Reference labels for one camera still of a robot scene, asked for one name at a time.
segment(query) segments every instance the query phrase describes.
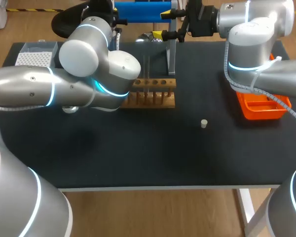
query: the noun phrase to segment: clear plastic box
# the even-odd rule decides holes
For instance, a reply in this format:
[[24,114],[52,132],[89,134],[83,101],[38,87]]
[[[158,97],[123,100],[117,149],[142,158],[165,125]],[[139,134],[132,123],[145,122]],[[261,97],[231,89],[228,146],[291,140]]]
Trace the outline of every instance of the clear plastic box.
[[54,67],[54,57],[58,50],[57,42],[28,42],[22,47],[15,65]]

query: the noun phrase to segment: wooden test tube rack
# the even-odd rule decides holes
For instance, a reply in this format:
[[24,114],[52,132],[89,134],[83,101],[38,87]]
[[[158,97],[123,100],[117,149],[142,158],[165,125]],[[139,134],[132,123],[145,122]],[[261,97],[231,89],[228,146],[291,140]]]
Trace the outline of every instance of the wooden test tube rack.
[[137,79],[133,84],[133,89],[142,89],[144,92],[130,92],[121,108],[132,109],[165,109],[175,108],[174,88],[175,79]]

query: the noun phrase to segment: orange tray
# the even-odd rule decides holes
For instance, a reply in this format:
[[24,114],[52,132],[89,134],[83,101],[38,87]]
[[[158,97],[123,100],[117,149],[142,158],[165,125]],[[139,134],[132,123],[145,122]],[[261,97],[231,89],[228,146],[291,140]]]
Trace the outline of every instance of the orange tray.
[[[279,119],[287,112],[286,109],[265,95],[236,93],[243,115],[248,120]],[[282,100],[290,108],[292,107],[287,96],[275,96]]]

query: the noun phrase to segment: black table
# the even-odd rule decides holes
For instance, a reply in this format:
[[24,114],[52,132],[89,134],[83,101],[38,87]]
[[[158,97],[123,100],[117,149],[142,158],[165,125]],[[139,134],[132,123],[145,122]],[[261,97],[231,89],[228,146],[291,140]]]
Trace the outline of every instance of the black table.
[[[12,46],[4,66],[14,65],[22,45]],[[140,62],[149,52],[150,77],[167,77],[165,44],[121,50]],[[224,42],[178,43],[175,109],[0,112],[3,139],[57,188],[281,184],[296,169],[296,121],[288,113],[246,120],[224,78],[223,54]],[[288,59],[280,42],[273,54]]]

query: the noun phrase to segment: wooden floor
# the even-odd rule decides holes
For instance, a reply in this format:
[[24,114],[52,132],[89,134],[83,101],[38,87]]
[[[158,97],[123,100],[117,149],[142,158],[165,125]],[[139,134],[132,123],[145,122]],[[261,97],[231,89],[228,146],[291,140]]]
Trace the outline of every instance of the wooden floor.
[[[79,0],[9,0],[9,8],[61,8]],[[227,0],[203,0],[219,7]],[[50,27],[50,12],[10,12],[6,28],[0,30],[0,66],[13,42],[62,40]],[[152,24],[124,27],[121,40],[134,41]],[[214,37],[186,40],[221,40]],[[296,59],[296,19],[292,35],[282,39]],[[268,193],[251,190],[255,209]],[[137,191],[66,193],[74,213],[72,237],[242,237],[243,227],[232,190]],[[265,230],[262,235],[268,236]]]

